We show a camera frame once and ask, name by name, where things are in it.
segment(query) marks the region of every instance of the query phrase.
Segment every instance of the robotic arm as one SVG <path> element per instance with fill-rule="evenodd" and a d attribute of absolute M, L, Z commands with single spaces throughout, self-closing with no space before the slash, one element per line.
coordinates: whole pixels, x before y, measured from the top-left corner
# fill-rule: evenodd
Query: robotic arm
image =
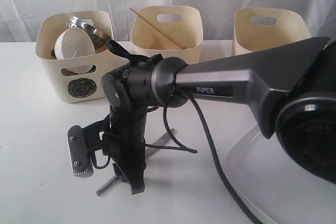
<path fill-rule="evenodd" d="M 102 77 L 110 114 L 68 132 L 74 175 L 92 175 L 91 163 L 104 168 L 112 158 L 132 194 L 143 192 L 148 107 L 182 106 L 188 92 L 197 99 L 248 105 L 264 137 L 276 132 L 295 162 L 336 184 L 336 44 L 323 49 L 328 40 L 310 38 L 194 65 L 132 55 L 109 41 L 109 50 L 130 62 Z M 97 166 L 97 150 L 108 157 L 105 166 Z"/>

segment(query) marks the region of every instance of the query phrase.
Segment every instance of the white table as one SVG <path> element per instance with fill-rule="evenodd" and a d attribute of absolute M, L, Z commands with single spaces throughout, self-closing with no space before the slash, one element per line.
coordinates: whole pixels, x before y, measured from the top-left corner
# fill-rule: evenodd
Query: white table
<path fill-rule="evenodd" d="M 122 43 L 127 49 L 129 42 Z M 205 41 L 201 61 L 230 55 L 231 41 Z M 90 178 L 72 175 L 67 132 L 109 113 L 106 99 L 60 101 L 35 55 L 34 42 L 0 44 L 0 223 L 250 223 L 224 188 L 191 103 L 168 110 L 177 138 L 198 154 L 161 150 L 148 160 L 145 192 L 128 184 L 95 191 L 109 166 Z M 219 157 L 255 124 L 245 105 L 199 101 Z M 162 109 L 148 114 L 146 141 L 165 133 Z"/>

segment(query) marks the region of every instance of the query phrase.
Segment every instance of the metal bowl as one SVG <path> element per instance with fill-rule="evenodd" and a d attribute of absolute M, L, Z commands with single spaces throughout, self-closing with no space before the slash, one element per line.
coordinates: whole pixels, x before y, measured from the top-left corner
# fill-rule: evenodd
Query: metal bowl
<path fill-rule="evenodd" d="M 67 27 L 77 27 L 83 29 L 91 38 L 95 49 L 99 49 L 106 44 L 106 42 L 111 38 L 109 35 L 103 33 L 102 31 L 96 29 L 90 24 L 84 22 L 76 16 L 71 16 L 67 22 Z"/>

